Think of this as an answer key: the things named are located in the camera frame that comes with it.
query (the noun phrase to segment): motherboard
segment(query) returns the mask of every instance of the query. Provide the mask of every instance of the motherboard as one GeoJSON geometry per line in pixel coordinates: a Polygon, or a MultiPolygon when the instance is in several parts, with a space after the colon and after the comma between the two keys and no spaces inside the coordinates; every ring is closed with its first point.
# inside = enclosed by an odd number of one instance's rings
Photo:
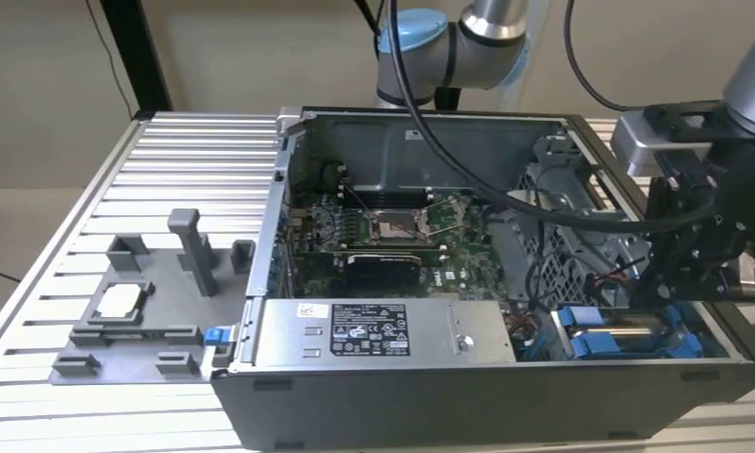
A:
{"type": "Polygon", "coordinates": [[[291,209],[296,297],[507,300],[483,206],[470,194],[375,200],[342,189],[291,209]]]}

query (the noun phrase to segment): aluminum extrusion table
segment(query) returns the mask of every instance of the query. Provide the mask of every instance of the aluminum extrusion table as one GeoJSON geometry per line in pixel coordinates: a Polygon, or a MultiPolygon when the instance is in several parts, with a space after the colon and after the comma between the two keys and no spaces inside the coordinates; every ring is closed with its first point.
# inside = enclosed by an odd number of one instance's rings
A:
{"type": "MultiPolygon", "coordinates": [[[[606,142],[614,122],[590,124],[606,142]]],[[[157,113],[127,129],[0,312],[0,452],[247,451],[209,384],[55,387],[47,379],[116,234],[143,233],[149,247],[177,248],[167,216],[197,208],[215,247],[256,239],[275,129],[275,116],[205,113],[157,113]]],[[[742,311],[755,326],[755,306],[742,311]]],[[[694,409],[646,442],[435,451],[755,453],[755,391],[694,409]]]]}

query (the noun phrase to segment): psu label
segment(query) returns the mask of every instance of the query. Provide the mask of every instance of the psu label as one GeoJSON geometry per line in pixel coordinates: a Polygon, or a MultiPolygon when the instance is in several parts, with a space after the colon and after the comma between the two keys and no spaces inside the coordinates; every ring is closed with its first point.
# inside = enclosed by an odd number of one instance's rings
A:
{"type": "Polygon", "coordinates": [[[335,356],[410,356],[406,305],[334,304],[330,352],[335,356]]]}

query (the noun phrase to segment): gray case exterior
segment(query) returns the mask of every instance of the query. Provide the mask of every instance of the gray case exterior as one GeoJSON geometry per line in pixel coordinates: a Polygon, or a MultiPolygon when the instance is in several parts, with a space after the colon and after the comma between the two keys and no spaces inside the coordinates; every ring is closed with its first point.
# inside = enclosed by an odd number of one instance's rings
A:
{"type": "Polygon", "coordinates": [[[286,371],[215,375],[254,450],[645,439],[750,373],[738,364],[286,371]]]}

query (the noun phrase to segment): beige wall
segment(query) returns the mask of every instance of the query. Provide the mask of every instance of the beige wall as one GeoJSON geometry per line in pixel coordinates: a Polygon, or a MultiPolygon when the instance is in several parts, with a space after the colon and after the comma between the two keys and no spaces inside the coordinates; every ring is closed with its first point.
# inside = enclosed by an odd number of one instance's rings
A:
{"type": "Polygon", "coordinates": [[[0,0],[0,188],[85,184],[127,126],[85,4],[0,0]]]}
{"type": "MultiPolygon", "coordinates": [[[[551,0],[518,108],[613,117],[570,71],[565,9],[551,0]]],[[[613,102],[717,99],[755,39],[755,0],[578,0],[573,31],[586,77],[613,102]]]]}
{"type": "MultiPolygon", "coordinates": [[[[444,9],[466,0],[403,0],[444,9]]],[[[271,112],[282,106],[370,107],[371,34],[352,0],[147,0],[177,109],[271,112]]],[[[498,92],[464,94],[466,109],[495,109],[498,92]]]]}
{"type": "MultiPolygon", "coordinates": [[[[611,116],[569,72],[563,2],[550,1],[519,109],[611,116]]],[[[464,4],[402,2],[440,6],[452,18],[464,4]]],[[[351,0],[145,0],[144,7],[179,109],[268,113],[286,104],[371,104],[370,36],[351,0]]],[[[598,89],[622,103],[715,98],[754,36],[755,0],[577,6],[578,58],[598,89]]],[[[494,109],[499,99],[498,92],[467,92],[462,107],[494,109]]],[[[85,184],[125,126],[84,3],[0,0],[0,187],[85,184]]]]}

